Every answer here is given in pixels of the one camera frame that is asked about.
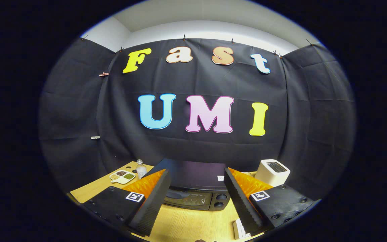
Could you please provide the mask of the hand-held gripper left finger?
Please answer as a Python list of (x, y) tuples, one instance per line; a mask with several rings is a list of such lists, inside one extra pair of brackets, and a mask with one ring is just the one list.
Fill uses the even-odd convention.
[(122, 233), (149, 236), (171, 183), (162, 169), (124, 188), (110, 186), (83, 204), (83, 208)]

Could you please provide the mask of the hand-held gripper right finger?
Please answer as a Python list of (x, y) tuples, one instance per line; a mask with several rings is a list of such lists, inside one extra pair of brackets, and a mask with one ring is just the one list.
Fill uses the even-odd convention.
[(315, 201), (288, 185), (273, 187), (230, 167), (224, 183), (246, 233), (274, 230), (314, 207)]

